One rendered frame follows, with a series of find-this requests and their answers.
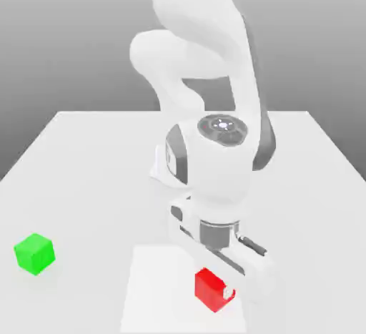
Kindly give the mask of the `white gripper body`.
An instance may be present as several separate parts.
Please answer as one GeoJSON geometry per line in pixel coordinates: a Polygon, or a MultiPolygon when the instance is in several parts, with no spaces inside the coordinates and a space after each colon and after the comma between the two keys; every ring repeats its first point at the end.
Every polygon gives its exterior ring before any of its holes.
{"type": "Polygon", "coordinates": [[[210,224],[198,221],[187,227],[169,221],[169,235],[194,259],[230,288],[258,303],[275,288],[274,265],[266,249],[240,235],[239,223],[210,224]]]}

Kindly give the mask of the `small red cube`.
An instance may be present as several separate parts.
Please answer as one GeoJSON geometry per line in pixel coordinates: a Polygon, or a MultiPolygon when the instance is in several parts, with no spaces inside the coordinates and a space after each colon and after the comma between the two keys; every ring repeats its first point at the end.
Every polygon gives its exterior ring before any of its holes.
{"type": "Polygon", "coordinates": [[[194,276],[195,297],[213,313],[217,313],[231,301],[223,298],[223,290],[226,286],[223,280],[205,267],[194,276]]]}

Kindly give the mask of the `small green cube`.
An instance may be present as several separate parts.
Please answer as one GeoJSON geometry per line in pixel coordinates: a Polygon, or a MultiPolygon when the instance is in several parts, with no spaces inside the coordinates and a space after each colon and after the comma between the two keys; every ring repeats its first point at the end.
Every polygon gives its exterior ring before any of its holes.
{"type": "Polygon", "coordinates": [[[38,233],[16,244],[14,253],[19,267],[32,275],[38,275],[56,259],[52,241],[38,233]]]}

